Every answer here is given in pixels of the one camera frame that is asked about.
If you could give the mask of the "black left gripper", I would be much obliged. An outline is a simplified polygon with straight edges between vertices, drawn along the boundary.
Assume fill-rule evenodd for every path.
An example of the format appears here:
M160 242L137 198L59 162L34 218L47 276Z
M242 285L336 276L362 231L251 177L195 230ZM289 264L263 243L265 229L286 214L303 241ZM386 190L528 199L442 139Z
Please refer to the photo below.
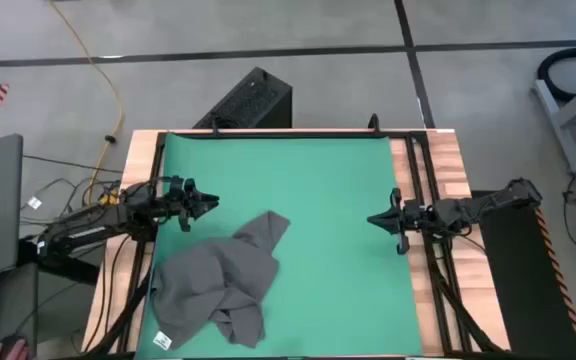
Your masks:
M160 217L167 221L176 216L182 231L191 230L190 219L199 219L218 206L219 197L201 192L196 188L192 178L164 176L161 181L167 183L169 187L163 196L163 213Z

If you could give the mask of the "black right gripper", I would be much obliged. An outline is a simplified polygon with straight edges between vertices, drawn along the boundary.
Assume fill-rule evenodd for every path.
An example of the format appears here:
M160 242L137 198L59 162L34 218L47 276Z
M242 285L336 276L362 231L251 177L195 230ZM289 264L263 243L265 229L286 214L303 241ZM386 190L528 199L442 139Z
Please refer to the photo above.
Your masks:
M376 215L371 215L367 221L385 231L393 231L400 236L397 244L397 253L406 255L410 250L410 242L406 235L407 231L428 230L430 228L430 211L419 204L417 200L402 198L401 190L395 187L390 195L391 205L388 210Z

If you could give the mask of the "grey towel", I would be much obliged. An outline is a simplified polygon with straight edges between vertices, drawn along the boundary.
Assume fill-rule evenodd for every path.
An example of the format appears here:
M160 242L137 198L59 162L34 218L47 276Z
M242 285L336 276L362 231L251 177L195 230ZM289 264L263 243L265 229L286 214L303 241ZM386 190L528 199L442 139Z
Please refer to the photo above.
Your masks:
M290 225L267 211L229 237L201 240L157 265L155 342L176 349L212 323L227 342L256 347L265 338L262 302L279 272L273 251Z

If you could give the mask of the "green table mat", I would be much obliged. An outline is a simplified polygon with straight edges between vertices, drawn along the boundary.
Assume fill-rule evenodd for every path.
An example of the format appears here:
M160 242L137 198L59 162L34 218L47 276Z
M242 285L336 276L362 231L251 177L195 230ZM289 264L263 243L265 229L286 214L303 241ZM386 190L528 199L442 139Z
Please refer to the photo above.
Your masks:
M275 257L279 273L262 309L266 336L231 345L213 325L164 350L144 315L137 356L209 358L420 354L422 340L408 260L398 240L369 223L395 184L385 138L190 139L169 135L163 169L217 195L216 209L182 232L159 230L155 258L227 235L266 210L290 224Z

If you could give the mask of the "black computer tower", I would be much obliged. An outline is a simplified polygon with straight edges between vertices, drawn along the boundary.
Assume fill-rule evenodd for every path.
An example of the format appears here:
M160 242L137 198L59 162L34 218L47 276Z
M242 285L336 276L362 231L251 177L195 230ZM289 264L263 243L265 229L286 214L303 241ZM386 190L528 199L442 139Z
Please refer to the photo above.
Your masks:
M194 126L212 129L291 128L293 87L266 70L255 67Z

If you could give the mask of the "black desk crossbar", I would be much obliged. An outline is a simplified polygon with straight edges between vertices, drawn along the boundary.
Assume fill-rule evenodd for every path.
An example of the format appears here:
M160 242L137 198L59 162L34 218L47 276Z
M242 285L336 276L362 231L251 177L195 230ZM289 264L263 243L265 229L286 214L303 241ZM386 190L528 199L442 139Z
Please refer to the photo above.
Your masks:
M18 245L17 266L27 264L34 264L41 272L86 285L96 285L100 272L99 266L68 255L42 255L35 244L22 242Z

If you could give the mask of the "grey metal stand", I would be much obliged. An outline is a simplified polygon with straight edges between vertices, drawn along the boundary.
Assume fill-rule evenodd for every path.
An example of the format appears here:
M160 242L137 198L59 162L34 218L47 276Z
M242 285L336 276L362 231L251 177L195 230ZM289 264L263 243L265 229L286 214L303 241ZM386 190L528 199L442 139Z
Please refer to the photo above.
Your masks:
M560 108L544 80L536 80L533 91L545 110L570 172L576 174L576 142L572 134L572 126L576 123L576 97Z

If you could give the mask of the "grey desk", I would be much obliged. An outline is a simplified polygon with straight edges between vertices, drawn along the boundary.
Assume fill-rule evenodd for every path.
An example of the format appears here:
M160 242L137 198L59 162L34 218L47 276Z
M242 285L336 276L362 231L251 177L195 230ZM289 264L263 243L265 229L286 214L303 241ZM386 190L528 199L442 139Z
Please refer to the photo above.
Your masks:
M17 333L28 343L29 359L36 357L38 274L34 264L18 267L0 282L0 340Z

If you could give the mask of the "person's hand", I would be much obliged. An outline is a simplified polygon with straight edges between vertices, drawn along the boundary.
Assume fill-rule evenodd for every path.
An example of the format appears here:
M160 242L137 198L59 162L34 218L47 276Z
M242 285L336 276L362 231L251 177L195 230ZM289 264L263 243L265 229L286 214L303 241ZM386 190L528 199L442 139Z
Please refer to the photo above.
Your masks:
M28 360L29 347L25 340L0 342L0 360Z

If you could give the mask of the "black aluminium table frame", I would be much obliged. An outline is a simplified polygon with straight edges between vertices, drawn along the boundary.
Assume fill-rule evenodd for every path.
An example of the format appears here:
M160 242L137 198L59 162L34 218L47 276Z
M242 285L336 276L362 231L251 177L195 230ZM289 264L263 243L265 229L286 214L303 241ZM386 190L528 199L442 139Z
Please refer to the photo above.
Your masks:
M471 194L456 134L453 130L388 130L396 185L404 198L430 202L439 197L468 197ZM123 186L148 179L158 173L167 133L164 130L136 130L132 134L122 176ZM440 330L446 328L454 347L462 348L463 327L448 306L435 304L427 265L424 240L410 235L412 248L408 262L419 320L422 348L428 355L442 352ZM508 348L509 340L502 317L489 261L481 249L480 231L457 238L453 256L441 266L454 277L465 307L493 342ZM128 243L121 237L108 240L104 254L107 264L96 286L82 346L89 348L105 335L105 327L119 316L132 291L133 283L144 277L153 247Z

